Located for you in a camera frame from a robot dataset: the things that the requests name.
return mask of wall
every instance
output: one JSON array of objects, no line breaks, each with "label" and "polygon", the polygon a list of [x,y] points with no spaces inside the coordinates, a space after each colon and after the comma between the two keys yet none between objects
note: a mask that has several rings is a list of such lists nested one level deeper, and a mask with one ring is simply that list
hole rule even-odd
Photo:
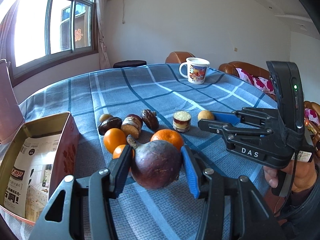
[{"label": "wall", "polygon": [[73,59],[42,71],[15,86],[13,91],[18,103],[20,104],[28,96],[41,88],[69,77],[96,70],[99,70],[98,53]]},{"label": "wall", "polygon": [[234,60],[267,68],[267,60],[290,57],[289,27],[254,0],[125,0],[125,24],[122,17],[123,0],[109,0],[111,65],[163,63],[172,51],[189,51],[215,68]]},{"label": "wall", "polygon": [[290,61],[299,68],[304,99],[320,104],[320,40],[291,32]]}]

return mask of orange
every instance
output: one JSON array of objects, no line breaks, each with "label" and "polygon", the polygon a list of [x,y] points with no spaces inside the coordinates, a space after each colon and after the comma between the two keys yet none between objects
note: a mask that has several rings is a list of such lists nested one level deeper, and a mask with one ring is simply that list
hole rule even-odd
[{"label": "orange", "polygon": [[113,151],[112,158],[113,158],[113,159],[119,158],[125,146],[126,146],[126,144],[119,145],[119,146]]},{"label": "orange", "polygon": [[181,150],[181,147],[184,145],[182,136],[178,132],[170,129],[163,129],[156,132],[151,137],[150,141],[155,141],[155,140],[168,141],[172,143],[178,149],[179,152]]},{"label": "orange", "polygon": [[103,137],[103,144],[112,154],[113,151],[122,144],[127,144],[127,138],[123,131],[118,128],[111,128]]}]

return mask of window pane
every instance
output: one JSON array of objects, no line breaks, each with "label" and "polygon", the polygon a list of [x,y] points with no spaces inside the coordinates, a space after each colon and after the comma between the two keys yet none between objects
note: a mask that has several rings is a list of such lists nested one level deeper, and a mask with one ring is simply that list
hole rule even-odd
[{"label": "window pane", "polygon": [[16,66],[45,56],[45,15],[48,0],[20,0],[14,31]]},{"label": "window pane", "polygon": [[69,0],[53,0],[50,18],[51,54],[70,49]]},{"label": "window pane", "polygon": [[90,44],[90,10],[91,7],[82,3],[76,3],[75,18],[75,47],[82,48]]}]

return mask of table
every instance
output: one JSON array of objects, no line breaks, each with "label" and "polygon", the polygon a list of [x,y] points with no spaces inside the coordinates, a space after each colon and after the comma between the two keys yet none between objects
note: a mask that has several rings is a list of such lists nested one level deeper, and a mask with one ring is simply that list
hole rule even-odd
[{"label": "table", "polygon": [[[261,165],[228,153],[219,135],[203,132],[197,127],[200,110],[231,112],[245,106],[276,108],[276,102],[239,78],[211,68],[205,84],[191,84],[181,77],[177,64],[83,74],[50,85],[20,104],[26,121],[64,111],[72,113],[81,133],[76,178],[90,176],[111,160],[112,155],[103,146],[103,137],[97,132],[101,114],[110,113],[124,119],[127,114],[139,114],[142,109],[149,108],[157,112],[160,128],[172,128],[173,113],[186,110],[192,116],[192,128],[183,134],[185,143],[197,150],[207,165],[220,174],[232,178],[246,175],[265,194],[268,185]],[[139,141],[146,143],[151,135],[144,125]],[[0,146],[0,160],[7,147]],[[120,240],[193,240],[203,207],[203,200],[195,200],[189,193],[183,171],[177,182],[155,191],[146,191],[128,178],[123,193],[110,203]],[[229,212],[227,202],[227,226]],[[28,239],[30,225],[3,211],[1,214],[19,239]],[[90,239],[87,205],[84,214],[85,235]]]}]

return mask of ceiling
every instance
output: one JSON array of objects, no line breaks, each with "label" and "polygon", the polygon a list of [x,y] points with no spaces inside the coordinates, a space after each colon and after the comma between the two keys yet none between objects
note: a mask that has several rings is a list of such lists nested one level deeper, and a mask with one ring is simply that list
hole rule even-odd
[{"label": "ceiling", "polygon": [[255,0],[279,20],[289,25],[294,32],[302,33],[320,40],[320,34],[299,0]]}]

